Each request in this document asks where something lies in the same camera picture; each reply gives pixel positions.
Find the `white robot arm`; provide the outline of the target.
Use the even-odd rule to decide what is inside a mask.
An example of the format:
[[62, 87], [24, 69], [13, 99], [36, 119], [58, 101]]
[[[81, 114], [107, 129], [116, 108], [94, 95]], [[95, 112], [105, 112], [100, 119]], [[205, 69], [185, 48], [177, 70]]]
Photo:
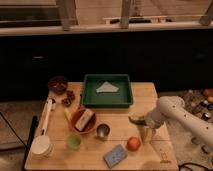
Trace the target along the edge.
[[185, 110], [185, 102], [181, 97], [163, 96], [158, 98], [156, 106], [144, 117], [146, 125], [152, 129], [160, 128], [168, 118], [178, 121], [213, 150], [213, 124]]

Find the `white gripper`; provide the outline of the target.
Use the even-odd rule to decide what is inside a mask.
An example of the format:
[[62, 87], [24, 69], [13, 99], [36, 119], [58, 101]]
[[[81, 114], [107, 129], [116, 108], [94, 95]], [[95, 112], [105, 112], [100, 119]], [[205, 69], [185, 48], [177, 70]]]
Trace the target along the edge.
[[[147, 129], [147, 142], [150, 142], [153, 136], [156, 133], [155, 129], [160, 128], [166, 120], [166, 117], [161, 114], [157, 109], [153, 109], [152, 111], [148, 112], [145, 116], [146, 125], [150, 128]], [[139, 127], [139, 133], [143, 144], [146, 143], [146, 128]]]

